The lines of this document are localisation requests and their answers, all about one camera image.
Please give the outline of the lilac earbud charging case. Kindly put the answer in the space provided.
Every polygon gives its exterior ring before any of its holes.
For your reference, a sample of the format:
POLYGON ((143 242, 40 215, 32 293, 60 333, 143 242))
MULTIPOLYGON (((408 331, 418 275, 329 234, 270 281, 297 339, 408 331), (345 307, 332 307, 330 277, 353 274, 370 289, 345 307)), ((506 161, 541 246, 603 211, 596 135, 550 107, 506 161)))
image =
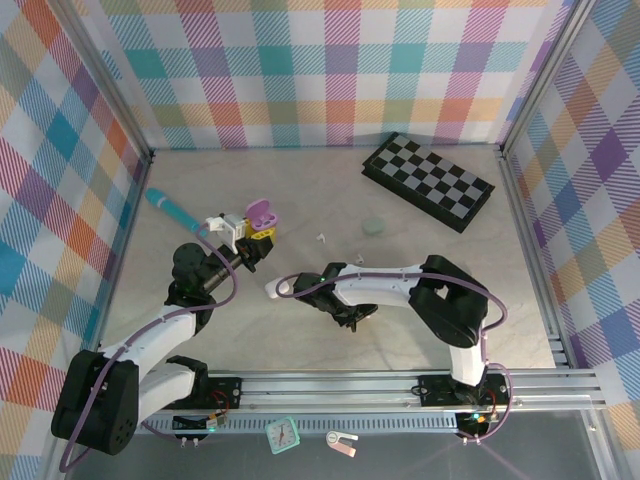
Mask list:
POLYGON ((274 228, 278 222, 277 215, 271 211, 270 202, 265 198, 249 204, 246 207, 245 216, 255 232, 274 228))

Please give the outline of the teal marker pen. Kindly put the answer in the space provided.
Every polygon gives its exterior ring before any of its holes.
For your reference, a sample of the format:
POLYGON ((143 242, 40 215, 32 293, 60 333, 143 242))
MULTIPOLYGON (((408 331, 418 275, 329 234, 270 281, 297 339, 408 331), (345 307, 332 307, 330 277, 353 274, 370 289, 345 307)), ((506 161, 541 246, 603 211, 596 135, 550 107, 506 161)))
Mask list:
POLYGON ((188 231, 195 233, 200 224, 186 210, 169 198, 169 196, 156 188, 148 188, 145 192, 145 198, 154 207, 162 210, 166 215, 179 223, 188 231))

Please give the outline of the small teal alarm clock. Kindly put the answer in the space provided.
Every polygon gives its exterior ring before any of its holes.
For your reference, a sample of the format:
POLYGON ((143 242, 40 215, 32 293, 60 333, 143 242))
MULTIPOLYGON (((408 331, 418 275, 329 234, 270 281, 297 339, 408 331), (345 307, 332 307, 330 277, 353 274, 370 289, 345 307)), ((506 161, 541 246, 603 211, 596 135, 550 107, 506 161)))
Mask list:
POLYGON ((300 444, 296 422, 290 416, 268 423, 265 427, 265 433, 271 453, 274 455, 283 453, 300 444))

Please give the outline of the black folding chessboard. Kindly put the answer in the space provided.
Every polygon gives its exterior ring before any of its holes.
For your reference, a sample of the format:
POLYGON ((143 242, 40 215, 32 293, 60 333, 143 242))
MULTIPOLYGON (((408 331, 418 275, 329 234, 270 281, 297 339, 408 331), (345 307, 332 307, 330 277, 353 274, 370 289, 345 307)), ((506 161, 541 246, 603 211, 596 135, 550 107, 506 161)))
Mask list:
POLYGON ((395 132, 363 163, 362 174, 462 233, 495 186, 395 132))

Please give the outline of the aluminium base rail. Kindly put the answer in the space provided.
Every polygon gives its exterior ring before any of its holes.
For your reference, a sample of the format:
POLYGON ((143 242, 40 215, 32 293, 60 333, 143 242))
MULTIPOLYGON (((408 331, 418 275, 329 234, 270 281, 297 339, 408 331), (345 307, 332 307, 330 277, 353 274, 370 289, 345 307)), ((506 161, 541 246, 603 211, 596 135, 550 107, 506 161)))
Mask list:
POLYGON ((347 414, 400 412, 512 412, 600 410, 604 393, 591 370, 512 370, 511 399, 502 387, 476 404, 435 394, 421 377, 439 377, 438 370, 396 371, 211 371, 217 377, 241 379, 239 413, 347 414))

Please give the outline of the aluminium side rail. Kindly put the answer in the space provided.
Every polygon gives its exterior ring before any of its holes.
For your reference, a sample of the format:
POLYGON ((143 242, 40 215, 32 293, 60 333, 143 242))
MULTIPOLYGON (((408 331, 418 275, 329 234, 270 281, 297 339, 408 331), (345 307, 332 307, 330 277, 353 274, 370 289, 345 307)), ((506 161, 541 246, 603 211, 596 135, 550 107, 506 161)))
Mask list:
POLYGON ((86 329, 82 338, 81 348, 95 350, 102 339, 106 328, 110 305, 115 295, 119 276, 124 264, 129 240, 134 229, 136 215, 146 188, 149 171, 154 163, 155 150, 151 148, 139 159, 133 182, 126 197, 124 208, 120 216, 118 230, 114 237, 112 252, 106 263, 106 278, 102 280, 97 292, 97 305, 92 308, 86 329))
POLYGON ((524 197, 519 190, 513 168, 500 149, 496 151, 496 159, 555 366, 559 369, 574 368, 572 347, 566 342, 566 331, 551 284, 545 275, 543 259, 534 229, 529 222, 524 197))

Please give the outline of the aluminium frame post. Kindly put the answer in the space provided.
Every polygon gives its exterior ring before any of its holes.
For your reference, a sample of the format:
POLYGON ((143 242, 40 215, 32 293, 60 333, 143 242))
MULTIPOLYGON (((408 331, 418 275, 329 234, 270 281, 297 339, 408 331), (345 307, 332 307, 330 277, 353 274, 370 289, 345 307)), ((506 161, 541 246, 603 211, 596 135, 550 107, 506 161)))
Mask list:
POLYGON ((138 150, 149 157, 153 153, 153 150, 145 140, 133 112, 127 105, 106 63, 95 47, 72 0, 50 0, 50 5, 56 9, 58 19, 71 38, 74 47, 78 50, 81 59, 86 64, 86 68, 95 80, 98 89, 105 96, 107 103, 114 111, 117 119, 121 122, 125 133, 133 141, 138 150))
POLYGON ((505 121, 496 136, 504 158, 531 122, 551 81, 568 55, 582 25, 597 0, 549 0, 518 71, 517 91, 505 121))

